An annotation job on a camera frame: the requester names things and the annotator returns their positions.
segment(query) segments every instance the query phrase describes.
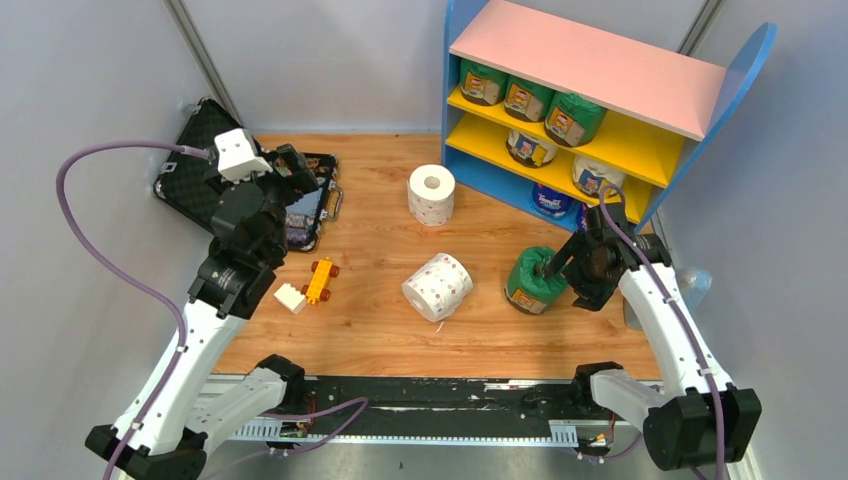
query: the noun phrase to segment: toy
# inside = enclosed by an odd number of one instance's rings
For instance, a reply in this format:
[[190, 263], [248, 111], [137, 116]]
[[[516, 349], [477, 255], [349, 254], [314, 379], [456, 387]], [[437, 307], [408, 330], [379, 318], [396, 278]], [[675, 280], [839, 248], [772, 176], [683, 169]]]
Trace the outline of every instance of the toy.
[[306, 297], [288, 283], [284, 283], [279, 290], [274, 292], [274, 298], [294, 314], [300, 313], [306, 306]]
[[330, 277], [339, 276], [339, 267], [333, 265], [333, 261], [328, 258], [318, 262], [312, 262], [312, 281], [309, 285], [304, 285], [300, 292], [306, 295], [306, 301], [310, 305], [315, 305], [318, 301], [326, 302], [330, 299], [330, 291], [327, 290], [327, 284], [330, 283]]

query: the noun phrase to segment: white toilet paper roll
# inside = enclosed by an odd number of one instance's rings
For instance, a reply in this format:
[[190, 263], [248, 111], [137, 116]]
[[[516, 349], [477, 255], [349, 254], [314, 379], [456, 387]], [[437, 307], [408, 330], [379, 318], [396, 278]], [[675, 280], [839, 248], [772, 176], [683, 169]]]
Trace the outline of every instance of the white toilet paper roll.
[[441, 165], [421, 165], [406, 183], [409, 211], [428, 227], [444, 225], [453, 214], [456, 180]]
[[433, 257], [409, 277], [401, 289], [412, 308], [438, 322], [452, 314], [474, 284], [461, 263], [447, 253]]

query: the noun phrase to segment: black suitcase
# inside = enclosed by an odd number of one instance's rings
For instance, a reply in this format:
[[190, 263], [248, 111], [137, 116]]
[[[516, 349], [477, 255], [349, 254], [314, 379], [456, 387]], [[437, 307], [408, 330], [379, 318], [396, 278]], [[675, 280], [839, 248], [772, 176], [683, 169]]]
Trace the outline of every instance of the black suitcase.
[[[234, 128], [242, 126], [214, 99], [204, 98], [186, 122], [177, 143], [207, 148], [215, 144], [216, 135]], [[256, 146], [258, 150], [262, 149], [258, 142]], [[318, 244], [322, 222], [336, 219], [343, 193], [336, 183], [339, 162], [334, 155], [303, 155], [321, 188], [286, 209], [287, 238], [289, 250], [310, 252]], [[157, 198], [211, 233], [210, 222], [218, 207], [219, 194], [209, 186], [205, 177], [216, 173], [207, 161], [174, 152], [162, 165], [153, 191]], [[338, 195], [331, 214], [327, 207], [333, 190]]]

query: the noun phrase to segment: white wall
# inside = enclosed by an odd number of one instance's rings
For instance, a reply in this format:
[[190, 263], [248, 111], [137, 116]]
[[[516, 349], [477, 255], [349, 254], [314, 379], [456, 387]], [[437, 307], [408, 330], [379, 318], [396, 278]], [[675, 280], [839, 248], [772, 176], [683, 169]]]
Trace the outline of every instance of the white wall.
[[[173, 319], [76, 243], [56, 170], [89, 144], [175, 140], [208, 87], [160, 1], [3, 2], [0, 64], [0, 478], [100, 478], [85, 436], [129, 405]], [[206, 234], [151, 197], [164, 159], [101, 154], [68, 192], [95, 245], [184, 301]]]
[[[447, 0], [185, 3], [250, 128], [440, 128]], [[703, 0], [516, 3], [676, 50]]]
[[848, 6], [727, 2], [697, 56], [727, 64], [764, 21], [760, 78], [661, 211], [676, 260], [714, 276], [704, 337], [763, 403], [763, 478], [844, 478]]

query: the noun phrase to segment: orange toy car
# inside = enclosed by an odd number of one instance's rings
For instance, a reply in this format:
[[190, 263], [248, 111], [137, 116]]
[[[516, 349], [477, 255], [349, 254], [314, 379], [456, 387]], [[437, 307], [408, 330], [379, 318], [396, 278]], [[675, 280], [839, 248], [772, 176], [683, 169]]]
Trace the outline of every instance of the orange toy car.
[[325, 258], [318, 262], [312, 262], [312, 281], [309, 285], [304, 285], [300, 289], [300, 293], [306, 295], [306, 301], [310, 305], [315, 305], [318, 301], [326, 302], [330, 299], [330, 291], [327, 290], [327, 284], [330, 283], [330, 277], [339, 276], [339, 267], [333, 265], [333, 261]]

